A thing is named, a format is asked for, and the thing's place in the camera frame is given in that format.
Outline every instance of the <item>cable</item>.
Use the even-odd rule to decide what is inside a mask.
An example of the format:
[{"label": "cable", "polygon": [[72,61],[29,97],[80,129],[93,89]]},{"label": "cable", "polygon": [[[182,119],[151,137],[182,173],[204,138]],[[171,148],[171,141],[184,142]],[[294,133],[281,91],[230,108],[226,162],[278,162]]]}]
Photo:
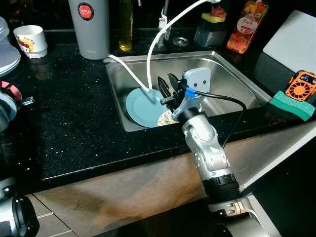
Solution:
[{"label": "cable", "polygon": [[244,111],[247,110],[247,107],[245,106],[245,104],[243,102],[241,102],[240,100],[238,99],[235,99],[235,98],[232,98],[232,97],[229,97],[229,96],[224,96],[224,95],[214,95],[214,94],[209,94],[209,93],[204,93],[204,92],[201,92],[201,91],[196,91],[196,94],[197,95],[202,95],[202,96],[206,96],[206,97],[211,97],[211,98],[215,98],[215,99],[221,99],[221,100],[228,100],[228,101],[231,101],[231,102],[234,102],[236,104],[239,104],[241,107],[242,107],[242,111],[240,113],[240,116],[239,118],[237,119],[237,121],[235,122],[233,128],[231,129],[231,132],[228,134],[228,136],[226,137],[222,147],[224,148],[227,144],[227,141],[229,140],[229,138],[231,137],[231,135],[233,134],[233,132],[235,131],[235,129],[237,128],[237,125],[238,123],[240,122],[242,116],[243,116],[243,113]]},{"label": "cable", "polygon": [[137,81],[137,83],[146,91],[149,92],[150,90],[138,79],[138,77],[132,72],[132,70],[124,63],[122,60],[120,60],[118,57],[114,55],[109,55],[110,58],[116,60],[117,62],[121,63],[121,65],[130,73],[130,75]]},{"label": "cable", "polygon": [[175,18],[173,18],[171,21],[168,22],[168,24],[165,25],[165,27],[163,27],[158,34],[156,35],[156,37],[154,38],[152,44],[150,45],[149,51],[148,51],[148,55],[147,55],[147,62],[146,62],[146,71],[147,71],[147,80],[148,80],[148,86],[149,86],[149,90],[153,89],[153,85],[152,85],[152,78],[150,75],[150,57],[152,56],[153,50],[154,50],[154,46],[155,44],[158,42],[159,38],[162,36],[162,34],[170,27],[172,26],[173,23],[175,23],[177,20],[179,20],[181,17],[183,17],[185,14],[187,14],[189,11],[191,11],[193,8],[197,7],[198,5],[204,3],[204,2],[219,2],[218,0],[199,0],[195,3],[193,3],[191,6],[189,6],[188,8],[186,8],[185,10],[183,10],[179,15],[177,15]]}]

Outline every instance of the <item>white mug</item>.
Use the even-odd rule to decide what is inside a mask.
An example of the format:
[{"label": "white mug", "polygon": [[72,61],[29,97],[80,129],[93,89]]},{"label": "white mug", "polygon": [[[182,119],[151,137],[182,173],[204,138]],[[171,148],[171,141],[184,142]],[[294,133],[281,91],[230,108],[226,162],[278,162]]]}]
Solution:
[{"label": "white mug", "polygon": [[21,50],[29,58],[41,58],[47,55],[47,43],[42,27],[21,26],[15,28],[13,33]]}]

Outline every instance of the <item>orange fan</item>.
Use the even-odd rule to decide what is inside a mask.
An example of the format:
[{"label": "orange fan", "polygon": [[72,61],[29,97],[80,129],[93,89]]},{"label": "orange fan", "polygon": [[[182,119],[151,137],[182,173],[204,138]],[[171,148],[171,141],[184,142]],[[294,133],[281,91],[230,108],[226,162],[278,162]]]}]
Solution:
[{"label": "orange fan", "polygon": [[295,100],[304,101],[316,91],[316,76],[303,70],[298,71],[289,81],[285,94]]}]

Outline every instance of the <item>white hose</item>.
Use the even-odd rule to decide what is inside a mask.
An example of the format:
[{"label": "white hose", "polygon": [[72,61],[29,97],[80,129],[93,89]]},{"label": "white hose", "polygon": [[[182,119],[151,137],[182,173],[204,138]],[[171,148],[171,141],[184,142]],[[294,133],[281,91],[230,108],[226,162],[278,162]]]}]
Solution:
[{"label": "white hose", "polygon": [[151,57],[151,55],[153,53],[153,49],[154,49],[155,44],[158,42],[158,40],[162,36],[162,34],[170,26],[172,26],[173,23],[175,23],[177,20],[179,20],[181,17],[183,17],[185,14],[187,14],[193,8],[197,7],[198,5],[200,5],[200,4],[202,4],[202,3],[206,2],[206,1],[210,1],[210,0],[199,0],[199,1],[195,2],[195,3],[193,3],[191,6],[189,6],[184,11],[182,11],[179,15],[177,15],[175,18],[173,18],[171,21],[169,21],[169,23],[166,24],[165,27],[163,27],[161,29],[161,31],[159,31],[158,34],[156,35],[156,37],[154,38],[152,44],[150,45],[150,48],[149,48],[149,51],[148,51],[148,55],[147,55],[147,62],[146,62],[146,71],[147,71],[147,80],[148,80],[149,90],[153,89],[152,77],[150,75],[150,57]]},{"label": "white hose", "polygon": [[138,79],[138,77],[132,72],[132,70],[118,57],[114,55],[109,55],[110,58],[116,60],[117,62],[121,63],[121,65],[130,73],[130,75],[137,81],[137,83],[146,91],[149,92],[150,90]]},{"label": "white hose", "polygon": [[150,75],[150,58],[152,56],[153,53],[153,49],[155,44],[158,42],[159,38],[162,36],[162,34],[169,28],[172,26],[173,23],[175,23],[177,20],[179,20],[181,17],[183,17],[185,14],[187,14],[189,11],[191,11],[193,8],[197,7],[198,5],[207,2],[210,0],[199,0],[195,3],[193,3],[191,6],[189,6],[188,8],[186,8],[185,10],[183,10],[179,15],[177,15],[175,18],[173,18],[168,24],[165,25],[165,27],[163,27],[158,34],[156,35],[156,37],[154,38],[152,44],[150,45],[149,51],[148,51],[148,55],[147,55],[147,62],[146,62],[146,71],[147,71],[147,80],[148,80],[148,86],[149,88],[147,88],[139,79],[138,77],[131,71],[131,69],[119,58],[117,58],[114,55],[109,55],[110,58],[116,60],[117,62],[119,62],[130,74],[131,76],[137,81],[137,83],[146,91],[146,92],[150,92],[153,89],[153,84],[152,84],[152,77]]}]

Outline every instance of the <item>black granite countertop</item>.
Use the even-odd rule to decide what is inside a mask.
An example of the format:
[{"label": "black granite countertop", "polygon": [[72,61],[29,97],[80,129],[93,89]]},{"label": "black granite countertop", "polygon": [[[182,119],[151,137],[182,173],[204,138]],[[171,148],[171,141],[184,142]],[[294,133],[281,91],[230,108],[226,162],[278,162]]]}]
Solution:
[{"label": "black granite countertop", "polygon": [[[150,37],[130,54],[146,54]],[[193,46],[186,51],[210,50]],[[168,52],[184,51],[174,47]],[[244,56],[215,49],[273,96],[293,72],[254,45]],[[116,48],[114,55],[125,55]],[[181,125],[125,132],[120,124],[101,60],[80,56],[76,44],[57,44],[41,59],[22,57],[1,78],[13,81],[35,103],[22,107],[1,135],[0,153],[17,177],[22,193],[71,182],[189,152]],[[209,118],[223,142],[239,113]],[[247,110],[230,141],[284,129],[303,121],[271,105]]]}]

